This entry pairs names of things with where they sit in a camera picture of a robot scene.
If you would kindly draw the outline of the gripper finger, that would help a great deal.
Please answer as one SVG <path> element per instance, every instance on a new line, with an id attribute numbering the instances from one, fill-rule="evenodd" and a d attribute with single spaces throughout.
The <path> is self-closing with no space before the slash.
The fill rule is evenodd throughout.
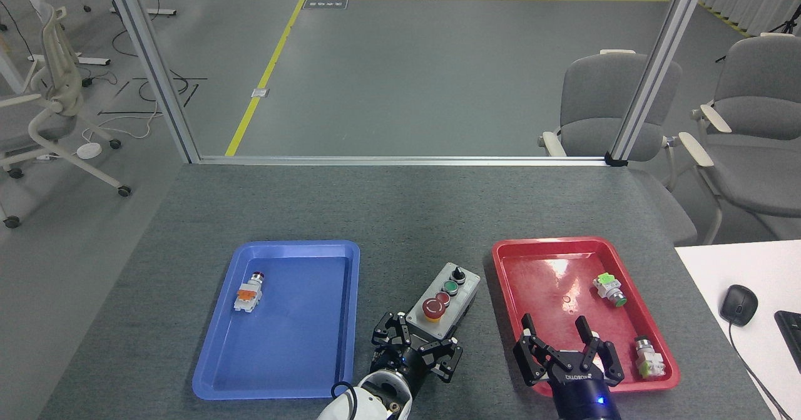
<path id="1" fill-rule="evenodd" d="M 440 380 L 450 383 L 463 353 L 458 339 L 443 339 L 426 344 L 426 367 Z"/>
<path id="2" fill-rule="evenodd" d="M 386 312 L 373 329 L 372 345 L 411 347 L 411 332 L 404 312 Z"/>
<path id="3" fill-rule="evenodd" d="M 538 382 L 549 380 L 548 371 L 543 365 L 547 361 L 548 346 L 538 338 L 531 314 L 523 315 L 521 325 L 523 331 L 513 346 L 513 354 L 524 383 L 532 387 Z"/>
<path id="4" fill-rule="evenodd" d="M 584 349 L 581 352 L 583 357 L 577 365 L 583 372 L 589 372 L 593 363 L 593 358 L 598 355 L 603 363 L 603 380 L 607 386 L 617 386 L 625 378 L 623 366 L 621 366 L 617 349 L 612 341 L 601 340 L 600 337 L 593 335 L 588 320 L 585 317 L 578 317 L 575 321 L 579 337 L 583 341 Z"/>

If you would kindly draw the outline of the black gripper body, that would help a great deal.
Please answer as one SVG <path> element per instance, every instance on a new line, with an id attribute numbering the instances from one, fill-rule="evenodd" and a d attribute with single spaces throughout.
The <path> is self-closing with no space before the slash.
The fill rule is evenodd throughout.
<path id="1" fill-rule="evenodd" d="M 553 358 L 548 361 L 549 385 L 553 403 L 560 419 L 616 419 L 617 406 L 613 402 L 604 372 L 589 360 L 583 367 L 584 355 L 580 352 L 561 352 L 572 368 L 567 371 Z"/>
<path id="2" fill-rule="evenodd" d="M 381 344 L 375 346 L 370 365 L 370 385 L 397 396 L 416 396 L 431 372 L 437 341 L 417 345 Z"/>

